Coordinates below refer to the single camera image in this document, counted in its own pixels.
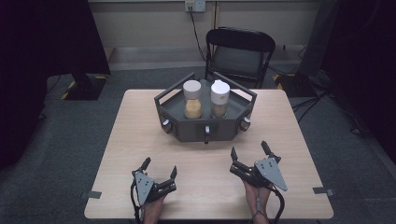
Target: bottle cap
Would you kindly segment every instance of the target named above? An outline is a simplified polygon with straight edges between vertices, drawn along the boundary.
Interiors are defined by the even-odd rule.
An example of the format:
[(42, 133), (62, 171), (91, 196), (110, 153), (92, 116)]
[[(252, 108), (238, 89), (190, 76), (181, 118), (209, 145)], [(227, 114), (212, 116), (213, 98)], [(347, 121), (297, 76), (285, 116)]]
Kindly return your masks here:
[(189, 80), (183, 84), (183, 93), (187, 99), (197, 99), (201, 95), (201, 83), (196, 80)]
[(210, 92), (210, 99), (214, 104), (227, 104), (230, 95), (230, 86), (227, 83), (221, 80), (215, 80), (215, 83), (212, 84), (210, 89), (212, 90)]

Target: light wood tabletop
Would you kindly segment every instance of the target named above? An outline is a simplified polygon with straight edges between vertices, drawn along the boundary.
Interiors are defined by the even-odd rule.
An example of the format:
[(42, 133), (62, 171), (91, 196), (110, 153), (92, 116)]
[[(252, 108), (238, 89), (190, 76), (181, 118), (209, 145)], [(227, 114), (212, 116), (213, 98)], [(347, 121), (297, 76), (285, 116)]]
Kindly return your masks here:
[[(162, 90), (129, 90), (109, 137), (92, 191), (100, 199), (88, 200), (87, 218), (134, 218), (130, 198), (132, 170), (151, 157), (148, 175), (161, 183), (177, 167), (177, 190), (167, 195), (161, 219), (250, 219), (241, 179), (230, 173), (231, 149), (239, 161), (253, 166), (267, 158), (261, 142), (282, 158), (279, 169), (288, 191), (281, 191), (285, 210), (281, 218), (331, 218), (332, 207), (308, 151), (285, 92), (253, 90), (258, 94), (251, 125), (233, 141), (180, 143), (161, 128), (154, 97)], [(273, 218), (278, 198), (270, 196), (267, 213)]]

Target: bottle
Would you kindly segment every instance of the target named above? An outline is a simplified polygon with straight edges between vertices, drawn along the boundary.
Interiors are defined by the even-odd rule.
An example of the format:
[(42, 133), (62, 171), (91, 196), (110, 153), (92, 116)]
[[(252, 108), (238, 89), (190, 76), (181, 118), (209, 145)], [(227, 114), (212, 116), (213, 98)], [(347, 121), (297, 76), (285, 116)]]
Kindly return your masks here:
[(230, 95), (230, 86), (221, 80), (215, 80), (210, 89), (210, 115), (215, 119), (225, 118), (225, 116), (227, 115), (227, 104)]
[(187, 119), (198, 119), (202, 116), (201, 83), (189, 80), (183, 84), (185, 99), (184, 116)]

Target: gray carpet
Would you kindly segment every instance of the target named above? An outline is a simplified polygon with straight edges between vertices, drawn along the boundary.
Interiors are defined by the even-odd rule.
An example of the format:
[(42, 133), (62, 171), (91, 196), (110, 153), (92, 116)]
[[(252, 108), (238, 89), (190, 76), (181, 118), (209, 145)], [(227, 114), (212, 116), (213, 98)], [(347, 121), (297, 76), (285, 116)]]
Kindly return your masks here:
[[(0, 223), (130, 223), (85, 218), (86, 200), (79, 197), (91, 190), (122, 96), (129, 89), (164, 89), (190, 72), (202, 77), (204, 71), (203, 67), (116, 71), (98, 101), (61, 100), (73, 79), (66, 75), (57, 82), (51, 77), (49, 89), (55, 86), (45, 101), (46, 117), (20, 161), (0, 171)], [(267, 74), (265, 89), (275, 87), (273, 74)], [(290, 98), (290, 103), (306, 99)], [(296, 118), (306, 109), (300, 108)], [(378, 158), (375, 139), (351, 133), (349, 115), (328, 95), (306, 113), (300, 126), (323, 185), (335, 192), (330, 197), (334, 217), (279, 223), (393, 223), (396, 180)]]

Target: electrical outlet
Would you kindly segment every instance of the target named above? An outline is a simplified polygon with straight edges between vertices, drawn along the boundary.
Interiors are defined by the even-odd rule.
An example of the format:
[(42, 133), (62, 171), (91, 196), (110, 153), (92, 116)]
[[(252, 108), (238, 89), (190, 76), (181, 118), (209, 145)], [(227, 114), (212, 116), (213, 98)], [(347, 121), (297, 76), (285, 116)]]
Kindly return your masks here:
[(196, 11), (196, 12), (205, 12), (206, 11), (205, 0), (195, 0), (194, 11)]
[(194, 0), (188, 0), (184, 2), (184, 10), (187, 12), (195, 11), (195, 1)]

